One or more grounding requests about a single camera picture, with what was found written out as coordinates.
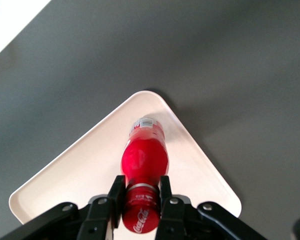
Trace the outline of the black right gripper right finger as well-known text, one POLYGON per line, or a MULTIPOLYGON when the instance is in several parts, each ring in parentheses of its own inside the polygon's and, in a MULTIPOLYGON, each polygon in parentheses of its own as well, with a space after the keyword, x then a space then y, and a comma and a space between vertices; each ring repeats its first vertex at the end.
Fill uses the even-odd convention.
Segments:
POLYGON ((197 210, 181 198, 173 196, 170 179, 160 177, 161 218, 155 234, 156 240, 198 240, 195 221, 197 210))

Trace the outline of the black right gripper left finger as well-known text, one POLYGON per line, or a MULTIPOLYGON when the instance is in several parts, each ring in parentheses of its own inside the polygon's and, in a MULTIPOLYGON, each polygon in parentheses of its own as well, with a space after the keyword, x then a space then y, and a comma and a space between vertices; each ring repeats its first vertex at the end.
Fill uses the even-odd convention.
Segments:
POLYGON ((108 194, 93 200, 78 231, 78 240, 112 240, 119 227, 126 193, 126 179, 116 176, 108 194))

